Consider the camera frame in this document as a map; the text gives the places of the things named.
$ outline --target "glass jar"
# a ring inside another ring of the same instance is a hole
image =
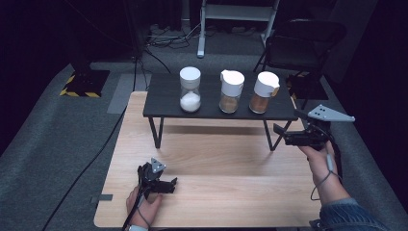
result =
[[[235,70],[223,70],[221,72],[221,97],[219,108],[227,113],[232,114],[238,109],[240,102],[244,77]]]
[[[185,112],[193,113],[201,106],[200,77],[200,70],[192,66],[184,67],[180,71],[180,107]]]
[[[266,112],[270,98],[276,95],[279,87],[279,78],[274,73],[268,71],[259,73],[249,109],[256,114]]]

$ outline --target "metal bracket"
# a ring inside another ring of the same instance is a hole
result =
[[[152,170],[153,173],[157,173],[161,170],[166,169],[166,165],[162,164],[161,162],[159,162],[158,160],[154,159],[153,157],[151,158],[151,163],[152,163]]]
[[[321,121],[339,121],[339,122],[354,122],[355,117],[339,113],[333,109],[318,105],[314,110],[308,113],[308,117],[312,117]]]

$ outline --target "hand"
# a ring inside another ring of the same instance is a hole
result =
[[[325,148],[321,151],[316,151],[310,146],[299,146],[299,149],[306,154],[309,160],[309,167],[313,173],[313,182],[317,186],[322,205],[336,200],[350,198],[350,195],[336,175],[337,166],[334,161],[334,150],[330,141],[326,143]],[[327,165],[328,153],[332,160],[333,172],[336,174],[329,174],[330,171]]]
[[[139,186],[136,186],[126,199],[127,212],[130,214],[133,206],[135,205],[136,198],[138,197]],[[130,219],[130,224],[149,229],[151,223],[156,217],[157,211],[162,204],[163,195],[158,194],[153,203],[148,202],[145,198],[139,206],[139,211],[136,211]]]
[[[321,182],[329,173],[327,165],[327,154],[330,155],[333,164],[333,172],[337,174],[337,166],[334,161],[334,150],[332,143],[328,141],[321,151],[316,151],[310,146],[299,146],[299,149],[306,154],[310,170],[313,173],[313,182],[317,185]]]

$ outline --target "wrist strap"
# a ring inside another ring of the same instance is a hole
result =
[[[147,231],[147,229],[146,229],[146,228],[143,228],[143,227],[140,227],[140,226],[137,226],[137,225],[132,224],[132,225],[129,227],[129,231]]]

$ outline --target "yellow and black warning tape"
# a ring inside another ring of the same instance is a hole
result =
[[[72,82],[75,78],[75,72],[68,78],[63,90],[60,92],[60,95],[69,95],[69,96],[83,96],[83,97],[101,97],[101,92],[89,92],[81,90],[73,90],[71,87]]]

